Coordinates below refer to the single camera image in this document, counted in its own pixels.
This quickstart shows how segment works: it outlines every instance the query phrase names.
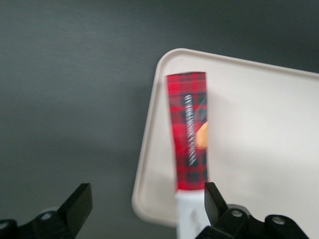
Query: plastic tray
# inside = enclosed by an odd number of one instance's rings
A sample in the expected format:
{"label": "plastic tray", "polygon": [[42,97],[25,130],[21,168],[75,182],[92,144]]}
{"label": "plastic tray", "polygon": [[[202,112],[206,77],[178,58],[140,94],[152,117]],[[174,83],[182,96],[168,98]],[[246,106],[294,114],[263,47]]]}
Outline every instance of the plastic tray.
{"label": "plastic tray", "polygon": [[133,192],[144,220],[176,225],[165,76],[207,72],[210,180],[264,221],[291,217],[319,234],[319,74],[188,49],[158,63]]}

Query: snack package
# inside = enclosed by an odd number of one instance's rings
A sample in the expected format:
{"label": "snack package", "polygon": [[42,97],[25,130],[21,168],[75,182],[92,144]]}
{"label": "snack package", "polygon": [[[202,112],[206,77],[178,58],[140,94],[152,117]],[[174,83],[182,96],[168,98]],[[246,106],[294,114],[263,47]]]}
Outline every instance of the snack package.
{"label": "snack package", "polygon": [[176,159],[177,238],[194,239],[209,225],[204,208],[208,131],[206,73],[180,73],[166,79]]}

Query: gray table surface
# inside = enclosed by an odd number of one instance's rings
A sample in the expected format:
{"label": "gray table surface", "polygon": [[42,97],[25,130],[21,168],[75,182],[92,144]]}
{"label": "gray table surface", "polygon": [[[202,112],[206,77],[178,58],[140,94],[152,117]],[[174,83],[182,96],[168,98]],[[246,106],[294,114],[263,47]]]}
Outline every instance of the gray table surface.
{"label": "gray table surface", "polygon": [[319,72],[319,2],[0,1],[0,217],[26,223],[82,182],[78,238],[174,238],[131,196],[155,68],[190,48]]}

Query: red plaid package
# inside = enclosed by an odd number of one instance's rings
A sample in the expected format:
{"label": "red plaid package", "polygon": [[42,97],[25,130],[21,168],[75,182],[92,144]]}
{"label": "red plaid package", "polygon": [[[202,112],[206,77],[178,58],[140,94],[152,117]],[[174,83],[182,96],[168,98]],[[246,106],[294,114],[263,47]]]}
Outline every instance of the red plaid package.
{"label": "red plaid package", "polygon": [[206,148],[196,146],[196,134],[207,122],[206,73],[187,72],[167,78],[171,128],[175,144],[177,189],[204,189]]}

